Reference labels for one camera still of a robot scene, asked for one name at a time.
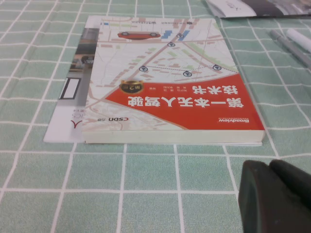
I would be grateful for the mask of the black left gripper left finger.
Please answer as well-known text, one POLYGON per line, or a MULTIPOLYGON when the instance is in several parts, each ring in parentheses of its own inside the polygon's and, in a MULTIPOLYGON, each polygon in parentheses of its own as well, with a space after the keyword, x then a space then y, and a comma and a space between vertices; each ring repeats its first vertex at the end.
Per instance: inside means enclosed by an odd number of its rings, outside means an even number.
POLYGON ((269 211, 269 164, 246 160, 242 166, 238 203, 245 233, 309 233, 311 212, 269 211))

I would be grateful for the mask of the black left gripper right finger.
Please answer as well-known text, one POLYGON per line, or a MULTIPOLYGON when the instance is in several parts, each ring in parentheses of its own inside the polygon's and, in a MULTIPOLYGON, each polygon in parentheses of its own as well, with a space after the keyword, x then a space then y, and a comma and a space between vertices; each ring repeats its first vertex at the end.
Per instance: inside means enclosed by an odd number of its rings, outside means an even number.
POLYGON ((283 160, 272 160, 269 170, 269 211, 309 213, 311 175, 283 160))

